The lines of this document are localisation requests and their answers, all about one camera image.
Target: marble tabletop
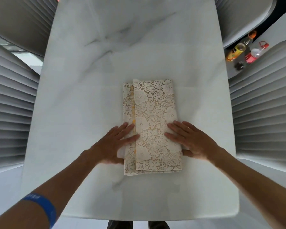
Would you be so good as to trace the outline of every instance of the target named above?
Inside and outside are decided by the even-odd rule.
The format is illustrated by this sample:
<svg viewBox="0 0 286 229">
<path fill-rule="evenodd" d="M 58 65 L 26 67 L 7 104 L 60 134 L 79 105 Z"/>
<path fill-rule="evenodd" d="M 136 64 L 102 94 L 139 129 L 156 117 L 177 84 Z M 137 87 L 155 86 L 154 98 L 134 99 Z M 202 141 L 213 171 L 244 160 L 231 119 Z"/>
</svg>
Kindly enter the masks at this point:
<svg viewBox="0 0 286 229">
<path fill-rule="evenodd" d="M 214 0 L 61 0 L 41 71 L 22 195 L 122 123 L 122 83 L 174 82 L 177 112 L 235 155 L 231 102 Z M 206 161 L 180 173 L 127 177 L 98 165 L 63 215 L 115 220 L 227 217 L 237 188 Z"/>
</svg>

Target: chair backrest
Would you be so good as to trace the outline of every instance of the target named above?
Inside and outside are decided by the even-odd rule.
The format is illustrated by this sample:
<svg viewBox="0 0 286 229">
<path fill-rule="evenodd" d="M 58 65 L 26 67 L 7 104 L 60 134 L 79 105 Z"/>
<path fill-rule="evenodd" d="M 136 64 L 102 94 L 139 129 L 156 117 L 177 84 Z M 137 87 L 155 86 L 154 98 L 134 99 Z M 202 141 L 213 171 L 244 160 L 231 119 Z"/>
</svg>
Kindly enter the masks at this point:
<svg viewBox="0 0 286 229">
<path fill-rule="evenodd" d="M 286 171 L 286 41 L 229 84 L 238 158 Z"/>
<path fill-rule="evenodd" d="M 224 48 L 256 28 L 277 0 L 215 0 Z"/>
<path fill-rule="evenodd" d="M 44 57 L 57 0 L 0 0 L 0 37 Z"/>
<path fill-rule="evenodd" d="M 0 170 L 22 164 L 39 75 L 0 46 Z"/>
</svg>

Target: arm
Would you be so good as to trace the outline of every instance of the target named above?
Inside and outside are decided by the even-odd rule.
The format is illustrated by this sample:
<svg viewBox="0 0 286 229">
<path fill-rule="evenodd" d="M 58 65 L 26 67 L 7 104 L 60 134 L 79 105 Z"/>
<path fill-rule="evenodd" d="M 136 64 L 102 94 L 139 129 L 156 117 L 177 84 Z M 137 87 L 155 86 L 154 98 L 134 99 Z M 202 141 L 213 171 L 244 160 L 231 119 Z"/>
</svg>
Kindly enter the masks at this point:
<svg viewBox="0 0 286 229">
<path fill-rule="evenodd" d="M 244 165 L 201 130 L 184 121 L 168 127 L 177 134 L 169 139 L 189 148 L 184 155 L 211 162 L 252 201 L 275 229 L 286 229 L 286 188 Z"/>
<path fill-rule="evenodd" d="M 117 150 L 123 145 L 134 142 L 139 135 L 122 139 L 134 125 L 113 127 L 90 149 L 85 150 L 69 166 L 36 188 L 33 193 L 46 197 L 56 209 L 56 220 L 68 201 L 91 170 L 99 163 L 118 164 L 124 159 L 117 158 Z M 20 200 L 0 216 L 0 228 L 49 229 L 49 221 L 43 209 L 32 201 Z"/>
</svg>

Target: yellow label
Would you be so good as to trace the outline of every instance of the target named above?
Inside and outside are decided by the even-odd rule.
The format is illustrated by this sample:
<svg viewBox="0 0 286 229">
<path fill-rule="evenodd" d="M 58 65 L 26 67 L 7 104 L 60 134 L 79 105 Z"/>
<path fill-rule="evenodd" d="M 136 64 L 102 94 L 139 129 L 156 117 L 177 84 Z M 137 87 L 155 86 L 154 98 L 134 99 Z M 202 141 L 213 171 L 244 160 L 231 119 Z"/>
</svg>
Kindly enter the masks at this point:
<svg viewBox="0 0 286 229">
<path fill-rule="evenodd" d="M 236 59 L 241 53 L 243 53 L 243 51 L 240 51 L 239 49 L 237 49 L 236 47 L 234 47 L 230 53 L 227 55 L 227 60 L 228 61 L 233 61 L 234 59 Z"/>
</svg>

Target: folded lace tablecloth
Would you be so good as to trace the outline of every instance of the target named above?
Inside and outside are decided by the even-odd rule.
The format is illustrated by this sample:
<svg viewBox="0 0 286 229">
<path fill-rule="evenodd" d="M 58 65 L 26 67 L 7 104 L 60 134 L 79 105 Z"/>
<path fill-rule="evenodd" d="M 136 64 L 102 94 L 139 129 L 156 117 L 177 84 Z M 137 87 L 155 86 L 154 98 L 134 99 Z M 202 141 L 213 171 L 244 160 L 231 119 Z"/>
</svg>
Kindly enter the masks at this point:
<svg viewBox="0 0 286 229">
<path fill-rule="evenodd" d="M 173 84 L 169 79 L 133 80 L 123 84 L 123 121 L 134 123 L 128 135 L 140 138 L 125 147 L 124 174 L 171 173 L 182 170 L 181 145 L 164 136 L 177 120 Z"/>
</svg>

